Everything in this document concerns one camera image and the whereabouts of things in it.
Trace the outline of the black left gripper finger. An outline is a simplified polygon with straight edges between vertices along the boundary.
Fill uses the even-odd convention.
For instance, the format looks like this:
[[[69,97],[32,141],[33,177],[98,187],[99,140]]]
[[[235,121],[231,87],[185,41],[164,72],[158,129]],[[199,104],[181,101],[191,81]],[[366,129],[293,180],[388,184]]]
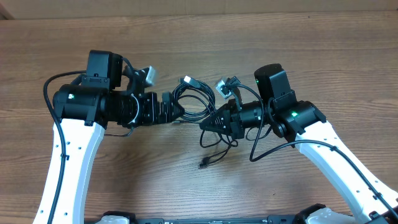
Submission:
[[[166,111],[165,112],[165,123],[173,123],[179,117],[184,115],[184,111]]]
[[[184,114],[185,109],[178,103],[171,92],[165,92],[162,94],[161,112],[167,114]]]

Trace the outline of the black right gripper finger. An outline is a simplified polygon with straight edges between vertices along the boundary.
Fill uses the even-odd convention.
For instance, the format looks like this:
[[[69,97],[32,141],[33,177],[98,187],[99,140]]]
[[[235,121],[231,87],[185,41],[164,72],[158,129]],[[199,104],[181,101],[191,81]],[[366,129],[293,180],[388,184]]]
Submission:
[[[227,126],[229,119],[230,111],[226,108],[219,108],[215,113],[205,118],[200,126]]]
[[[231,135],[231,130],[226,124],[200,123],[199,127],[201,130],[204,130],[204,131],[211,131],[214,133],[224,134],[227,136]]]

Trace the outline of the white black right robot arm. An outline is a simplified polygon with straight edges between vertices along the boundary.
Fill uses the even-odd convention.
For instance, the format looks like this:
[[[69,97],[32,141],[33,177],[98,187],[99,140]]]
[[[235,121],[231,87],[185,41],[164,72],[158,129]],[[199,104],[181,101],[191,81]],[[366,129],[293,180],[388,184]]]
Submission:
[[[326,116],[311,102],[299,101],[291,89],[287,74],[279,63],[254,72],[258,91],[251,103],[243,103],[236,78],[221,79],[219,93],[228,100],[200,123],[200,129],[242,139],[247,128],[270,131],[286,143],[259,156],[256,162],[273,152],[292,146],[312,161],[348,204],[351,215],[336,213],[316,203],[292,219],[292,223],[397,223],[397,192],[380,181],[348,149]]]

